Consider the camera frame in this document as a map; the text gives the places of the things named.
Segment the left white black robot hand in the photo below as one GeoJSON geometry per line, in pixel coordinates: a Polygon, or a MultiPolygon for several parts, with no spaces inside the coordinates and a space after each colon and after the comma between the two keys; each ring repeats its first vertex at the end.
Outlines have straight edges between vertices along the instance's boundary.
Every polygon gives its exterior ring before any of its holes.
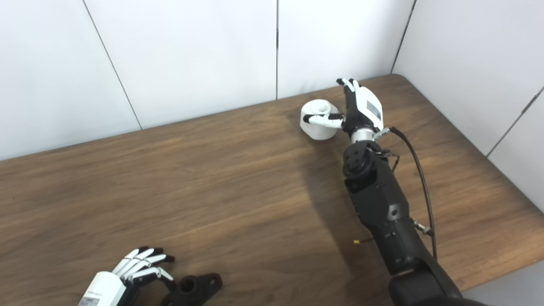
{"type": "Polygon", "coordinates": [[[100,271],[79,301],[80,306],[132,306],[142,287],[161,281],[168,290],[176,286],[174,277],[160,264],[175,257],[163,248],[142,246],[126,254],[111,271],[100,271]]]}

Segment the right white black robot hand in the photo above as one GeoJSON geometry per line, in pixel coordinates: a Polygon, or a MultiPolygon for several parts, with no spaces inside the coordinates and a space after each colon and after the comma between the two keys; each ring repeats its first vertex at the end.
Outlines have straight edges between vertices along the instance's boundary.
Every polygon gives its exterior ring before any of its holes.
{"type": "Polygon", "coordinates": [[[338,78],[336,83],[343,88],[345,112],[330,114],[305,114],[302,122],[326,128],[341,129],[353,134],[357,130],[369,129],[378,133],[384,129],[383,107],[377,96],[368,88],[360,86],[353,78],[338,78]]]}

